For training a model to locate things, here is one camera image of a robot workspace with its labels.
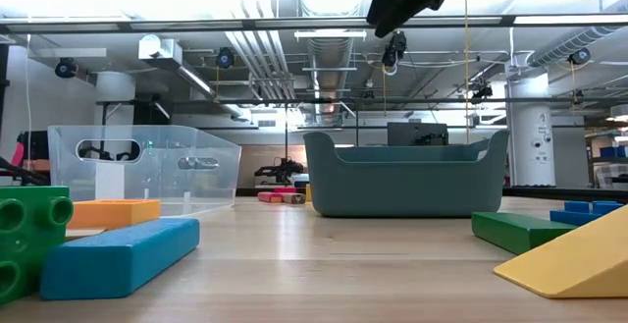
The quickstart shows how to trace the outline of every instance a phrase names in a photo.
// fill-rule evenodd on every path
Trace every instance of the white column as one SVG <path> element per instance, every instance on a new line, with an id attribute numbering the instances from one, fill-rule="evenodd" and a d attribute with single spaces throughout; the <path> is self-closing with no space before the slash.
<path id="1" fill-rule="evenodd" d="M 102 72 L 98 74 L 96 81 L 96 101 L 129 101 L 135 98 L 135 78 L 124 73 Z M 112 103 L 107 108 L 110 114 L 105 123 L 106 126 L 132 126 L 133 106 L 121 105 L 116 109 L 117 104 Z M 103 106 L 96 106 L 94 112 L 94 125 L 102 125 Z M 128 133 L 116 133 L 115 136 L 105 135 L 105 138 L 131 139 L 131 129 Z M 109 141 L 105 143 L 105 151 L 115 156 L 121 152 L 130 152 L 131 143 L 128 141 Z"/>
<path id="2" fill-rule="evenodd" d="M 549 97 L 548 74 L 510 80 L 509 97 Z M 510 167 L 514 186 L 555 186 L 551 110 L 548 103 L 509 103 Z"/>

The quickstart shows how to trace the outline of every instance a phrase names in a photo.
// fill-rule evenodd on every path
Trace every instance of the ceiling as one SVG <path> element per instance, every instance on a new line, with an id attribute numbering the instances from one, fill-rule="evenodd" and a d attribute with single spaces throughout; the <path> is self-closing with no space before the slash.
<path id="1" fill-rule="evenodd" d="M 370 0 L 361 0 L 360 15 L 365 15 Z M 474 15 L 506 15 L 506 14 L 591 14 L 603 12 L 605 8 L 617 0 L 468 0 L 469 13 Z M 152 5 L 157 15 L 156 19 L 181 18 L 183 20 L 220 18 L 217 13 L 225 10 L 212 9 L 225 1 L 221 0 L 154 0 Z M 29 8 L 17 3 L 11 9 L 11 2 L 3 2 L 0 6 L 0 14 L 5 18 L 19 18 Z M 280 18 L 299 17 L 302 13 L 299 0 L 272 0 L 272 8 L 276 16 Z M 460 15 L 464 13 L 464 0 L 446 0 L 438 12 L 426 11 L 421 15 Z M 136 20 L 151 19 L 154 17 L 144 15 L 135 17 Z M 574 27 L 519 27 L 513 31 L 514 50 L 520 53 L 519 58 L 525 57 L 532 51 L 538 50 L 550 44 L 553 40 L 573 31 Z M 373 69 L 371 65 L 379 64 L 385 45 L 389 37 L 378 39 L 372 30 L 366 30 L 367 36 L 354 39 L 353 53 L 349 66 L 356 67 L 355 72 L 347 75 L 344 96 L 360 96 L 365 89 L 368 79 L 373 82 L 373 91 L 376 97 L 384 96 L 386 88 L 387 97 L 456 97 L 460 95 L 458 88 L 465 82 L 464 64 L 447 68 L 411 68 L 399 66 L 396 75 L 384 80 L 382 72 Z M 291 73 L 296 76 L 309 77 L 302 68 L 309 67 L 306 39 L 297 40 L 294 30 L 280 30 L 281 44 L 286 54 L 286 60 Z M 404 33 L 407 37 L 408 51 L 403 61 L 422 64 L 426 62 L 441 65 L 452 65 L 451 62 L 459 62 L 465 59 L 465 41 L 468 41 L 469 49 L 481 53 L 472 53 L 470 59 L 477 57 L 480 62 L 469 63 L 469 76 L 476 74 L 490 66 L 487 61 L 509 60 L 510 30 L 507 27 L 477 28 L 472 27 L 465 35 L 464 28 L 409 28 Z M 106 57 L 77 58 L 78 63 L 93 73 L 101 71 L 121 71 L 134 74 L 137 80 L 137 91 L 159 92 L 164 98 L 171 100 L 185 100 L 189 98 L 187 84 L 174 73 L 151 70 L 150 66 L 137 60 L 138 42 L 144 33 L 104 33 L 104 34 L 45 34 L 34 35 L 30 41 L 31 54 L 36 58 L 37 51 L 44 48 L 106 48 Z M 235 65 L 222 70 L 217 76 L 215 70 L 215 53 L 220 47 L 231 47 L 230 41 L 223 32 L 181 32 L 167 33 L 163 38 L 174 38 L 183 47 L 184 58 L 207 81 L 245 81 L 248 80 L 248 69 L 241 59 L 236 58 Z M 25 37 L 18 36 L 19 42 L 25 42 Z M 628 29 L 622 29 L 617 33 L 592 44 L 589 49 L 592 52 L 593 63 L 575 71 L 572 75 L 566 62 L 552 64 L 549 70 L 549 94 L 555 96 L 568 96 L 574 88 L 584 89 L 585 96 L 620 96 L 628 94 L 628 50 L 625 42 L 628 41 Z M 48 65 L 54 66 L 56 59 L 37 58 Z M 497 75 L 494 80 L 504 80 L 504 75 Z M 221 96 L 250 98 L 252 95 L 247 86 L 225 85 L 219 87 Z M 314 97 L 300 94 L 299 97 Z M 460 107 L 460 104 L 440 104 L 438 107 Z M 426 105 L 408 104 L 387 105 L 388 109 L 421 109 Z M 569 105 L 555 105 L 556 109 L 565 109 Z M 592 114 L 600 113 L 601 108 L 607 108 L 608 104 L 585 104 Z M 370 109 L 382 110 L 382 104 L 372 105 Z"/>

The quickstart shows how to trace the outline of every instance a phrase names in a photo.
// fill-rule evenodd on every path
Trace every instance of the orange block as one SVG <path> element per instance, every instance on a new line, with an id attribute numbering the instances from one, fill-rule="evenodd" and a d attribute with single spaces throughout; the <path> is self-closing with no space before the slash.
<path id="1" fill-rule="evenodd" d="M 68 229 L 120 229 L 158 219 L 161 201 L 143 199 L 77 201 Z"/>

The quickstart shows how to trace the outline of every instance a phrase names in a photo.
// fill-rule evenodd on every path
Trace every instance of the ductwork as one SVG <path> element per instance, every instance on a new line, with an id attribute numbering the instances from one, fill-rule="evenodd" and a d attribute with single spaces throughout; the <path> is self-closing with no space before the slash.
<path id="1" fill-rule="evenodd" d="M 620 0 L 607 13 L 628 13 L 628 0 Z M 539 68 L 567 58 L 569 55 L 622 29 L 623 27 L 586 27 L 571 31 L 548 46 L 537 50 L 526 61 L 529 67 Z"/>
<path id="2" fill-rule="evenodd" d="M 360 1 L 348 11 L 340 13 L 326 13 L 316 11 L 309 3 L 310 0 L 301 0 L 301 9 L 304 17 L 331 17 L 331 16 L 358 16 Z M 307 53 L 310 66 L 315 69 L 321 68 L 348 68 L 353 50 L 353 38 L 309 38 L 307 41 Z M 320 97 L 338 98 L 342 93 L 339 89 L 344 88 L 347 72 L 314 71 L 312 81 L 314 89 L 319 90 Z M 331 125 L 340 122 L 338 115 L 340 107 L 333 104 L 315 105 L 317 123 Z"/>
<path id="3" fill-rule="evenodd" d="M 216 91 L 200 77 L 192 66 L 183 60 L 183 50 L 173 39 L 160 39 L 154 34 L 144 36 L 139 41 L 138 58 L 152 67 L 176 72 L 192 88 L 210 101 L 217 97 Z M 232 104 L 221 104 L 220 107 L 229 113 L 234 120 L 250 120 L 250 111 L 248 110 L 242 110 Z"/>

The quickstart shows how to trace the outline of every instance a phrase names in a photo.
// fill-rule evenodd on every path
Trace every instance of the yellow wedge block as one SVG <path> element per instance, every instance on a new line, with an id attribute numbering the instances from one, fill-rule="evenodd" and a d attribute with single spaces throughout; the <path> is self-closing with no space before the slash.
<path id="1" fill-rule="evenodd" d="M 628 297 L 628 205 L 499 265 L 495 273 L 548 298 Z"/>

